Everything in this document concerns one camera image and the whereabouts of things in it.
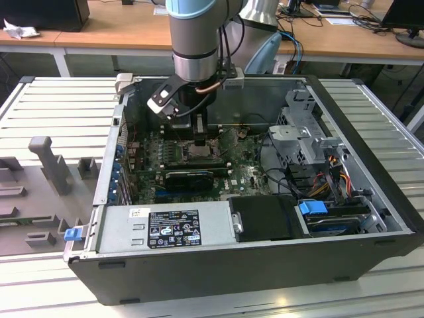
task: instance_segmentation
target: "sticker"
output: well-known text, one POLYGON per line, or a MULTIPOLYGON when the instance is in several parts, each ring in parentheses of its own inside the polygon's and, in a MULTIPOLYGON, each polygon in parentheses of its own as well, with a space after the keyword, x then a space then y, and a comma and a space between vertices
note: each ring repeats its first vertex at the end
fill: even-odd
POLYGON ((201 245, 198 210, 148 213, 149 248, 201 245))
POLYGON ((131 217, 148 217, 148 214, 150 213, 150 208, 148 207, 141 207, 139 209, 130 209, 130 218, 131 217))

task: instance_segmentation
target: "blue cable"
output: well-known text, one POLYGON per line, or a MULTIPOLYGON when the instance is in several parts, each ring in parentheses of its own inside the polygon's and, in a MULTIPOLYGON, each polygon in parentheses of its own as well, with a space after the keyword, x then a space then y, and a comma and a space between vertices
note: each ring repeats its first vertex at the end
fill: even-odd
POLYGON ((299 42, 294 37, 292 37, 290 34, 288 34, 288 33, 285 33, 285 32, 280 31, 280 34, 283 35, 283 36, 288 37, 296 45, 296 48, 297 48, 297 62, 296 62, 296 66, 295 66, 295 68, 293 70, 293 74, 296 74, 296 72, 297 72, 297 70, 299 68, 300 59, 301 59, 301 51, 300 51, 299 42))

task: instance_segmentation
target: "copper pipe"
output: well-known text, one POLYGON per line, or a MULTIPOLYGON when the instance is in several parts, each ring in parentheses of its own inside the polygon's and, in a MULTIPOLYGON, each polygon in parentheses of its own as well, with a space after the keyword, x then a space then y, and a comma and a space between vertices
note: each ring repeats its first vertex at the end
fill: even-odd
POLYGON ((197 87, 196 93, 198 93, 200 95, 209 94, 209 93, 212 93, 213 91, 216 91, 219 86, 221 86, 221 82, 217 81, 215 84, 213 84, 209 87, 206 87, 206 88, 197 87))

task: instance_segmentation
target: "motherboard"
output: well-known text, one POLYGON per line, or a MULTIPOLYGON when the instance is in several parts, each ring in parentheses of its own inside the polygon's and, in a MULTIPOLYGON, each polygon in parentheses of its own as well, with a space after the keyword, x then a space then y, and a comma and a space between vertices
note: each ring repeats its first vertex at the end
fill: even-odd
POLYGON ((271 194, 260 171, 263 135, 228 127, 204 146, 151 132, 130 146, 138 204, 224 201, 232 196, 271 194))

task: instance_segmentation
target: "white paper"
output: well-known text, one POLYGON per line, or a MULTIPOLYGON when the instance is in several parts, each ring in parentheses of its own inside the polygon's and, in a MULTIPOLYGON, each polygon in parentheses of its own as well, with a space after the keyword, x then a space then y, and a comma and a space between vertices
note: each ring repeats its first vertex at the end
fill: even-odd
POLYGON ((168 15, 168 10, 166 9, 166 7, 163 7, 161 5, 157 5, 157 6, 155 6, 155 8, 153 10, 153 14, 154 15, 168 15))
POLYGON ((352 19, 347 18, 326 18, 326 20, 332 25, 356 25, 352 19))
POLYGON ((3 28, 3 31, 5 31, 12 38, 17 38, 20 40, 21 38, 30 38, 40 35, 40 33, 38 33, 36 29, 31 26, 20 27, 17 25, 12 25, 6 20, 4 20, 4 22, 5 27, 3 28))
POLYGON ((148 214, 150 213, 149 207, 141 207, 139 209, 130 209, 130 218, 133 217, 148 217, 148 214))

